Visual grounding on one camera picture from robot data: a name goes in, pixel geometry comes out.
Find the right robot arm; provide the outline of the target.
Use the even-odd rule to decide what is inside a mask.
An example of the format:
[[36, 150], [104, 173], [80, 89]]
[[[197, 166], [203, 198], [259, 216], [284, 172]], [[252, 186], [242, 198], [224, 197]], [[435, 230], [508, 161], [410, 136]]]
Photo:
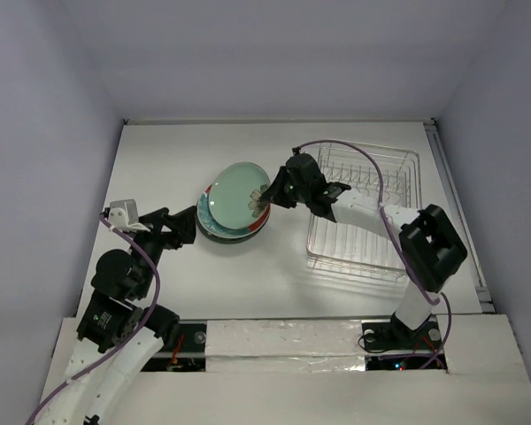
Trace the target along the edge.
[[387, 321], [370, 323], [358, 341], [370, 353], [413, 350], [429, 329], [433, 308], [448, 301], [445, 283], [466, 260], [467, 249], [446, 212], [437, 205], [409, 209], [387, 205], [343, 182], [330, 182], [309, 154], [295, 151], [273, 183], [259, 196], [260, 205], [294, 208], [362, 228], [388, 239], [403, 263], [409, 283]]

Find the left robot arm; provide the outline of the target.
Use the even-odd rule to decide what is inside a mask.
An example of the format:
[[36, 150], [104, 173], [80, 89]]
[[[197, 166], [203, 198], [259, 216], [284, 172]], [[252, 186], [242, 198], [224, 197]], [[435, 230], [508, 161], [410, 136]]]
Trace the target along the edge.
[[99, 221], [129, 247], [97, 261], [62, 381], [30, 414], [29, 424], [109, 423], [151, 357], [181, 343], [179, 315], [158, 304], [158, 262], [164, 251], [195, 241], [196, 208], [140, 215], [127, 199], [110, 203]]

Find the green floral plate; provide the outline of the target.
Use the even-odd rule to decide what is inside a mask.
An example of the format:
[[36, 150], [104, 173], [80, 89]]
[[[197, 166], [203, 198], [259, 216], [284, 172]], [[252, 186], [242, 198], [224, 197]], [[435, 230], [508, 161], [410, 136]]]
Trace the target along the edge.
[[264, 213], [262, 193], [270, 186], [266, 171], [252, 162], [238, 162], [215, 179], [208, 195], [212, 217], [225, 228], [247, 228]]

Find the dark blue patterned plate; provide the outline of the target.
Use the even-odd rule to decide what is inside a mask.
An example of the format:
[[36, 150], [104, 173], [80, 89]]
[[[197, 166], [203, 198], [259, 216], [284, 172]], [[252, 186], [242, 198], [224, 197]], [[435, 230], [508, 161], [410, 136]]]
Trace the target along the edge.
[[219, 225], [209, 212], [200, 210], [196, 213], [198, 230], [209, 240], [216, 243], [241, 243], [257, 235], [268, 222], [271, 210], [265, 211], [263, 216], [252, 226], [242, 229], [229, 229]]

